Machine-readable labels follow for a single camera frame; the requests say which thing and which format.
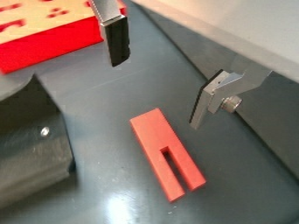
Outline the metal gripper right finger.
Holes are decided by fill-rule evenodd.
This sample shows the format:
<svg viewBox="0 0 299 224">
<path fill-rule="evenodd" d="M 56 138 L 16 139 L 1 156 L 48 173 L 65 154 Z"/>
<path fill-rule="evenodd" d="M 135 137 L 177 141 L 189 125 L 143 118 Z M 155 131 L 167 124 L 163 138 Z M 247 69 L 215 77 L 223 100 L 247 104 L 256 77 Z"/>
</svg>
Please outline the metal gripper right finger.
<svg viewBox="0 0 299 224">
<path fill-rule="evenodd" d="M 233 113 L 241 103 L 239 95 L 257 88 L 271 72 L 271 69 L 237 55 L 232 60 L 229 72 L 221 69 L 200 91 L 191 126 L 197 129 L 205 114 L 215 114 L 219 109 Z"/>
</svg>

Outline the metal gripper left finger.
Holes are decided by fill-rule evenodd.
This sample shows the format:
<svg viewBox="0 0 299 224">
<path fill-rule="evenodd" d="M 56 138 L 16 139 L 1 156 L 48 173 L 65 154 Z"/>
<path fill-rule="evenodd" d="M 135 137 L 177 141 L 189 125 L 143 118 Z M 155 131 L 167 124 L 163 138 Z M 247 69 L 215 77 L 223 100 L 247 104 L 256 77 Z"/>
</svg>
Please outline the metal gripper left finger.
<svg viewBox="0 0 299 224">
<path fill-rule="evenodd" d="M 88 0 L 97 18 L 100 33 L 107 41 L 111 65 L 119 66 L 129 57 L 127 16 L 120 13 L 117 0 Z"/>
</svg>

